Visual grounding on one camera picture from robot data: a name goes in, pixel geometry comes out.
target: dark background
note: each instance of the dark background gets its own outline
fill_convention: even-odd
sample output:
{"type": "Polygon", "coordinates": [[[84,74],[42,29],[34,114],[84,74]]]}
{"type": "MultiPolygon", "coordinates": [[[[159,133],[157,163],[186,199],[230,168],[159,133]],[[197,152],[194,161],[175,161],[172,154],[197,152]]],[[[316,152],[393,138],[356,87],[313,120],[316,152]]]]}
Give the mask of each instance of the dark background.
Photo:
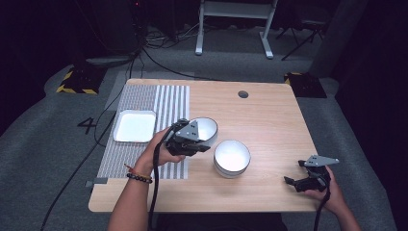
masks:
{"type": "MultiPolygon", "coordinates": [[[[75,38],[71,44],[61,39],[61,25],[47,1],[2,4],[0,134],[44,97],[43,86],[49,77],[74,63],[66,47],[76,45],[86,58],[110,54],[89,29],[89,22],[96,25],[90,1],[81,2],[89,22],[74,3],[68,2],[64,7],[75,28],[69,32],[75,38]]],[[[408,190],[407,12],[406,1],[370,0],[330,76],[340,84],[336,99],[387,191],[399,230],[407,229],[402,217],[407,207],[402,196],[408,190]]],[[[194,21],[179,17],[173,20],[194,21]]]]}

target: black cable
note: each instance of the black cable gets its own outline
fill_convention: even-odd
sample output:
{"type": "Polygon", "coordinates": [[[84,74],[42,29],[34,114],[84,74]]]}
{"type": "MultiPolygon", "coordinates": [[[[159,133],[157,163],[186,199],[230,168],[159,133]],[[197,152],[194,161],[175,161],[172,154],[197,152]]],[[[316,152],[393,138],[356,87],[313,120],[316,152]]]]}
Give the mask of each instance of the black cable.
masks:
{"type": "Polygon", "coordinates": [[[321,201],[318,210],[316,212],[316,217],[315,217],[315,226],[314,226],[314,231],[318,231],[319,229],[319,220],[320,220],[320,214],[321,214],[321,210],[323,209],[323,206],[326,204],[326,202],[330,199],[330,181],[327,182],[324,177],[320,176],[319,179],[321,179],[324,184],[326,185],[326,194],[323,198],[323,200],[321,201]]]}
{"type": "MultiPolygon", "coordinates": [[[[103,131],[102,135],[100,136],[98,141],[101,141],[103,136],[105,135],[105,133],[108,131],[108,128],[111,126],[112,122],[114,121],[115,115],[112,116],[111,121],[109,121],[108,126],[106,126],[105,130],[103,131]]],[[[84,164],[84,162],[88,159],[88,157],[90,156],[90,154],[93,152],[93,150],[96,148],[96,146],[98,145],[98,143],[96,142],[93,147],[90,149],[90,151],[88,152],[88,154],[85,156],[85,158],[82,160],[82,162],[75,168],[75,170],[72,172],[71,176],[68,178],[68,180],[65,182],[63,188],[60,190],[60,192],[57,194],[57,196],[55,197],[54,201],[52,202],[51,206],[48,208],[47,214],[45,215],[44,220],[42,221],[42,226],[41,226],[41,231],[44,230],[45,228],[45,224],[48,221],[48,218],[51,214],[52,209],[54,208],[55,204],[57,203],[58,199],[60,198],[60,196],[63,194],[64,190],[66,189],[66,187],[69,185],[69,183],[71,182],[71,180],[74,178],[75,174],[78,172],[78,170],[81,168],[81,166],[84,164]]]]}
{"type": "Polygon", "coordinates": [[[144,53],[147,55],[147,57],[149,57],[149,59],[150,59],[153,63],[155,63],[156,65],[158,65],[159,67],[161,67],[161,68],[163,68],[163,69],[165,69],[165,70],[168,70],[168,71],[173,72],[173,73],[175,73],[175,74],[183,75],[183,76],[186,76],[186,77],[189,77],[189,78],[202,79],[202,80],[212,80],[212,81],[221,81],[221,80],[214,79],[214,78],[199,77],[199,76],[192,76],[192,75],[188,75],[188,74],[183,74],[183,73],[177,72],[177,71],[175,71],[175,70],[172,70],[172,69],[170,69],[170,68],[168,68],[168,67],[163,66],[162,64],[157,63],[155,60],[153,60],[153,58],[147,53],[147,51],[146,51],[144,48],[142,48],[142,49],[143,49],[144,53]]]}
{"type": "Polygon", "coordinates": [[[166,131],[165,135],[162,137],[160,142],[156,144],[153,152],[153,172],[154,172],[154,191],[153,191],[153,198],[150,204],[150,211],[149,211],[149,228],[154,230],[153,228],[153,213],[154,207],[156,206],[156,199],[157,193],[159,190],[159,154],[160,154],[160,146],[163,144],[165,139],[167,138],[168,134],[174,129],[174,124],[172,124],[168,130],[166,131]]]}
{"type": "MultiPolygon", "coordinates": [[[[133,66],[134,60],[132,61],[131,64],[129,64],[128,68],[126,69],[125,77],[126,77],[126,73],[129,71],[129,68],[131,68],[131,66],[133,66]]],[[[131,78],[132,78],[132,72],[129,74],[129,79],[131,79],[131,78]]],[[[93,139],[94,139],[95,142],[96,142],[97,144],[99,144],[100,146],[106,147],[105,145],[101,144],[100,141],[98,141],[98,139],[96,138],[96,128],[97,128],[97,126],[98,126],[98,124],[99,124],[99,119],[102,117],[103,114],[105,114],[106,111],[108,111],[108,109],[111,107],[111,105],[118,99],[118,97],[122,94],[122,91],[123,91],[123,87],[122,87],[122,89],[120,90],[120,92],[117,94],[117,96],[115,97],[115,99],[112,100],[112,102],[111,102],[111,103],[105,108],[105,110],[102,111],[102,113],[99,115],[98,119],[96,119],[95,129],[93,130],[93,139]]]]}

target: gray carpet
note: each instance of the gray carpet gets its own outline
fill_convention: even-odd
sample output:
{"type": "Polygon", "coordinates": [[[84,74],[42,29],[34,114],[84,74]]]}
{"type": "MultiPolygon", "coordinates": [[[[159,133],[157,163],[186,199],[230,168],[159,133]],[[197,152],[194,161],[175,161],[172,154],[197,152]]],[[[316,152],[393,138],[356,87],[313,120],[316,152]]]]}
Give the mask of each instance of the gray carpet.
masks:
{"type": "MultiPolygon", "coordinates": [[[[204,52],[195,56],[195,37],[171,48],[149,49],[158,63],[178,72],[191,73],[195,79],[216,78],[223,81],[283,83],[290,71],[306,72],[319,49],[319,38],[306,43],[286,61],[280,59],[295,46],[291,33],[276,40],[278,31],[270,31],[269,42],[273,60],[266,59],[258,32],[212,31],[204,37],[204,52]]],[[[299,37],[307,36],[299,32],[299,37]]],[[[165,71],[141,53],[133,66],[132,78],[165,71]]],[[[44,86],[46,97],[27,110],[0,138],[0,230],[39,230],[54,198],[95,144],[92,129],[77,124],[88,117],[100,117],[96,137],[115,114],[107,110],[115,98],[121,81],[129,74],[128,65],[110,68],[98,95],[56,93],[70,66],[51,76],[44,86]]],[[[176,77],[167,73],[168,78],[176,77]]],[[[339,158],[333,166],[349,206],[363,230],[396,230],[389,201],[356,141],[334,95],[337,83],[320,79],[326,99],[297,98],[301,112],[319,155],[339,158]]],[[[109,214],[96,214],[88,209],[92,180],[104,153],[96,146],[89,158],[66,187],[46,223],[45,230],[105,230],[109,214]]],[[[283,220],[289,230],[313,230],[315,213],[285,213],[283,220]]],[[[336,218],[323,213],[319,230],[340,230],[336,218]]]]}

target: black equipment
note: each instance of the black equipment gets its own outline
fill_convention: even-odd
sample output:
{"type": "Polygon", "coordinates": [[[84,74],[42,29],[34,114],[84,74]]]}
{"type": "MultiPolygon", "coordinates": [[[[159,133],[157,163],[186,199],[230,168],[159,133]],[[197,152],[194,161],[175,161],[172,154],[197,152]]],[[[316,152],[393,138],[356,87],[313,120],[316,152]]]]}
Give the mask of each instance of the black equipment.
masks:
{"type": "Polygon", "coordinates": [[[171,155],[193,156],[197,152],[205,152],[211,148],[210,145],[201,144],[198,137],[198,122],[189,123],[186,119],[179,119],[173,131],[170,131],[166,140],[166,148],[171,155]]]}
{"type": "Polygon", "coordinates": [[[294,186],[297,192],[304,192],[307,190],[319,190],[323,192],[326,190],[325,196],[321,201],[315,218],[315,227],[314,230],[318,231],[319,219],[321,209],[324,204],[330,199],[330,174],[326,169],[326,166],[338,164],[340,161],[338,159],[331,159],[327,157],[322,157],[318,155],[312,155],[307,161],[298,161],[301,167],[306,167],[308,177],[301,180],[293,180],[292,178],[286,177],[285,182],[288,185],[294,186]]]}

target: yellow black tape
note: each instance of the yellow black tape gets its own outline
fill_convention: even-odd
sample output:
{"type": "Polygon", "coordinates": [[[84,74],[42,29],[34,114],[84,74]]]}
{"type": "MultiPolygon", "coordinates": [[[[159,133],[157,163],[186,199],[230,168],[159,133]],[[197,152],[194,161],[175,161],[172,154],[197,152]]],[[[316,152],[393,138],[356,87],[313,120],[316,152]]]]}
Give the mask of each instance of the yellow black tape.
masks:
{"type": "Polygon", "coordinates": [[[65,74],[63,81],[57,88],[57,92],[97,94],[104,75],[104,72],[101,73],[102,74],[97,76],[97,78],[83,81],[83,78],[76,75],[73,68],[71,68],[65,74]]]}

